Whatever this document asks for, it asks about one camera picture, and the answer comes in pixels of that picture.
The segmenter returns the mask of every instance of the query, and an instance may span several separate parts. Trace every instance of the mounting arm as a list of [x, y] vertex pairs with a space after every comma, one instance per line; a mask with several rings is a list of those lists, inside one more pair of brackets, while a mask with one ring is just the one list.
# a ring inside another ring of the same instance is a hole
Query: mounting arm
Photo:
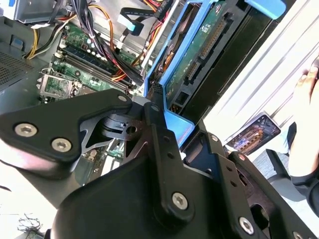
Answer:
[[0, 116], [0, 159], [47, 178], [126, 140], [125, 164], [71, 193], [47, 238], [315, 238], [248, 158], [226, 158], [204, 128], [183, 147], [183, 164], [158, 94], [137, 104], [107, 90]]

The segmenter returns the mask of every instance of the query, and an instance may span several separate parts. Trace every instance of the chip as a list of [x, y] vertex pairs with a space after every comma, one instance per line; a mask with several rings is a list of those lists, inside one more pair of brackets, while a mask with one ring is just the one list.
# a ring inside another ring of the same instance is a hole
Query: chip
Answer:
[[81, 48], [82, 48], [83, 50], [87, 50], [87, 49], [88, 49], [88, 45], [82, 44]]

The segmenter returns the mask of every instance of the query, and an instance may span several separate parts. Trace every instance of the screw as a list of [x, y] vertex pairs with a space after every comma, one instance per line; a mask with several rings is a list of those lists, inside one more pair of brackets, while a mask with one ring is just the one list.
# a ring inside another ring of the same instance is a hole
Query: screw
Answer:
[[68, 152], [72, 148], [71, 142], [65, 138], [56, 138], [51, 145], [54, 150], [62, 153]]
[[17, 135], [22, 137], [32, 137], [38, 132], [37, 128], [29, 123], [18, 124], [14, 128], [14, 131]]
[[218, 138], [215, 136], [215, 135], [211, 135], [211, 138], [214, 140], [214, 141], [216, 141], [216, 142], [218, 142]]
[[239, 157], [241, 160], [243, 160], [243, 161], [245, 161], [245, 160], [246, 160], [245, 156], [244, 156], [244, 155], [242, 155], [241, 153], [239, 153], [239, 154], [238, 154], [238, 157]]
[[181, 210], [186, 210], [188, 207], [188, 201], [182, 193], [174, 193], [172, 200], [175, 206]]
[[303, 239], [303, 237], [298, 232], [293, 232], [295, 239]]
[[240, 217], [239, 218], [239, 224], [241, 226], [241, 228], [249, 235], [254, 234], [254, 228], [253, 225], [251, 225], [250, 221], [248, 221], [246, 218], [244, 217]]
[[118, 98], [120, 101], [124, 101], [124, 102], [128, 101], [124, 96], [119, 96]]
[[152, 105], [151, 108], [152, 108], [153, 110], [157, 111], [157, 112], [160, 111], [159, 108], [158, 108], [158, 106], [156, 106], [156, 105]]

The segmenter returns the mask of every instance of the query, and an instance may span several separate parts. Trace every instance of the ventilation grille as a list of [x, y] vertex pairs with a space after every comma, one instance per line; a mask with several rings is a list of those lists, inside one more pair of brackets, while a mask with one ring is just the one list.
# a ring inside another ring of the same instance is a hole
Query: ventilation grille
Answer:
[[31, 70], [33, 67], [25, 64], [22, 60], [0, 52], [0, 88], [22, 79], [27, 71]]

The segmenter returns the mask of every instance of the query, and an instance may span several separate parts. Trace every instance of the hand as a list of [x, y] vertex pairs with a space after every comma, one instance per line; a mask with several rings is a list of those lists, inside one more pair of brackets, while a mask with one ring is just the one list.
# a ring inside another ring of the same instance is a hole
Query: hand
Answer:
[[294, 91], [294, 117], [297, 133], [290, 152], [289, 171], [305, 176], [318, 167], [319, 153], [319, 82], [318, 68], [312, 66], [302, 75]]
[[297, 124], [297, 134], [305, 141], [316, 141], [319, 149], [319, 83], [317, 83], [318, 68], [312, 66], [307, 75], [302, 75], [294, 91], [294, 117]]

